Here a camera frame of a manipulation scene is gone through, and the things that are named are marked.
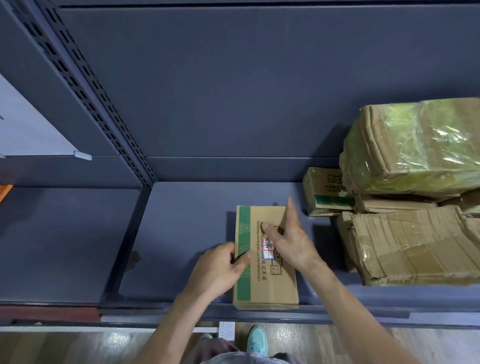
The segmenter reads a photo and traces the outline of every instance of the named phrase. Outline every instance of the plastic-wrapped package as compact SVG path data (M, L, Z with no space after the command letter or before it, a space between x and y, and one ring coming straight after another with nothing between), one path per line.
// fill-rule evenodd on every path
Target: plastic-wrapped package
M343 185L360 194L458 194L480 187L480 99L360 109L340 155Z

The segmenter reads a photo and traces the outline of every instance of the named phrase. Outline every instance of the hand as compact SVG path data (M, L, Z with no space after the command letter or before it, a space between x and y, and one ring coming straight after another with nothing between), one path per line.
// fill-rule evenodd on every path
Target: hand
M250 264L251 255L244 253L232 264L234 253L235 244L231 242L207 250L193 269L184 292L204 297L210 303L232 288Z
M281 235L270 223L263 222L265 235L273 242L280 255L300 273L308 271L315 263L323 260L300 224L292 198L288 198L285 233Z

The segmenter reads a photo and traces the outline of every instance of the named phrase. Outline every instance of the white power strip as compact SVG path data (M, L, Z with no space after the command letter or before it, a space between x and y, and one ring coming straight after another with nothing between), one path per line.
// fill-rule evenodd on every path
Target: white power strip
M218 337L227 341L235 340L235 322L220 321L218 325Z

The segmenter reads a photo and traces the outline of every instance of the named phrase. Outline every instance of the green stripe on box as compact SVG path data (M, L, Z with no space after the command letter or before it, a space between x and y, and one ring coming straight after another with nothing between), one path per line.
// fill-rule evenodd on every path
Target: green stripe on box
M239 251L238 255L250 250L250 206L239 207ZM250 266L241 274L237 282L237 300L251 300Z
M322 196L315 195L315 203L317 205L330 205L330 206L355 206L355 199L352 197L340 197L340 196Z

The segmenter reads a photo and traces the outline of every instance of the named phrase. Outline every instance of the right hand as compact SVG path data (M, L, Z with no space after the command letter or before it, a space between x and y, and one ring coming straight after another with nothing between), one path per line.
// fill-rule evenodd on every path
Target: right hand
M300 273L307 272L310 267L318 262L323 263L315 246L300 224L291 197L288 198L287 203L287 221L284 235L281 235L268 222L263 222L262 228L280 255Z

